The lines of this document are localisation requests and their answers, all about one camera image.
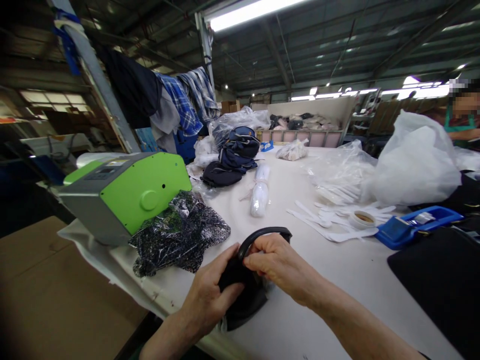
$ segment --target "ceiling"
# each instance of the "ceiling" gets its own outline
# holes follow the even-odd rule
[[[71,0],[89,36],[152,70],[174,75],[202,64],[195,12],[221,0]],[[44,0],[20,0],[3,22],[4,58],[48,68],[65,63]],[[242,94],[315,85],[375,84],[456,67],[480,68],[480,4],[473,0],[310,0],[213,34],[217,87]]]

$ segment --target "green machine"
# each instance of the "green machine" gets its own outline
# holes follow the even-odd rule
[[[180,190],[192,190],[182,157],[166,152],[93,161],[68,175],[64,185],[64,205],[106,245],[126,245]]]

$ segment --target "tape roll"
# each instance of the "tape roll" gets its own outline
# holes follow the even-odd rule
[[[348,222],[355,229],[359,230],[377,227],[377,219],[375,219],[375,216],[362,210],[356,210],[352,212],[348,218]]]

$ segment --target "rolled white fabric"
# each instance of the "rolled white fabric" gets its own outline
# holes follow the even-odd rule
[[[250,200],[250,214],[254,218],[265,216],[265,210],[269,203],[269,187],[267,186],[270,176],[270,166],[261,163],[255,172],[255,186]]]

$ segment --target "plaid shirt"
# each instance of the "plaid shirt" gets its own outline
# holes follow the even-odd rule
[[[193,71],[179,74],[178,78],[183,82],[183,88],[187,95],[194,100],[201,119],[207,123],[218,119],[220,109],[215,102],[212,86],[205,69],[199,67]]]
[[[202,129],[203,124],[200,122],[189,97],[185,93],[180,81],[174,77],[155,73],[157,78],[162,82],[166,91],[171,97],[178,114],[180,115],[180,125],[186,137],[195,136]]]

